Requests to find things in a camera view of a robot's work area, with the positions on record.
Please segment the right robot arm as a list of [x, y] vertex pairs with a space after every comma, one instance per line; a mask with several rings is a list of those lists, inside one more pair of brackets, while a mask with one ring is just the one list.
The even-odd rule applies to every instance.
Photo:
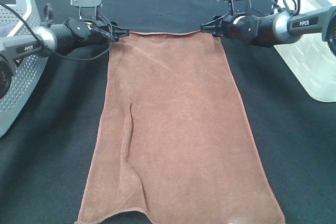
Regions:
[[299, 15], [288, 11], [257, 17], [255, 15], [215, 16], [200, 31], [215, 37], [238, 39], [247, 45], [271, 47], [293, 44], [305, 34], [321, 34], [335, 54], [335, 6], [328, 6]]

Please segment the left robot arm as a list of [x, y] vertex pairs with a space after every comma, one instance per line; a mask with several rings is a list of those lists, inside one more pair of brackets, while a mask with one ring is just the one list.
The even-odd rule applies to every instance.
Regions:
[[33, 33], [29, 35], [1, 38], [1, 98], [9, 91], [16, 75], [17, 61], [31, 55], [42, 58], [57, 55], [67, 59], [78, 48], [117, 42], [130, 33], [128, 28], [121, 28], [105, 17], [96, 22], [68, 18], [62, 24], [45, 24], [31, 30]]

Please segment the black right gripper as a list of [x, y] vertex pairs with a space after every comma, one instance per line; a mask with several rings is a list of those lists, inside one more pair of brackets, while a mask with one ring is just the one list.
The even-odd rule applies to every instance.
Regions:
[[231, 38], [229, 34], [230, 19], [230, 13], [214, 16], [210, 22], [200, 25], [200, 31], [212, 34], [213, 37]]

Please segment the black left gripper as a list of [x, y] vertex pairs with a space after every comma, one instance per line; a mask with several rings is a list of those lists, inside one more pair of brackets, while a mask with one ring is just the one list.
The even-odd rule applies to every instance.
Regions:
[[90, 35], [89, 44], [104, 44], [106, 42], [118, 42], [121, 38], [129, 37], [129, 29], [121, 28], [117, 22], [108, 20], [105, 15], [96, 13], [88, 15], [88, 28]]

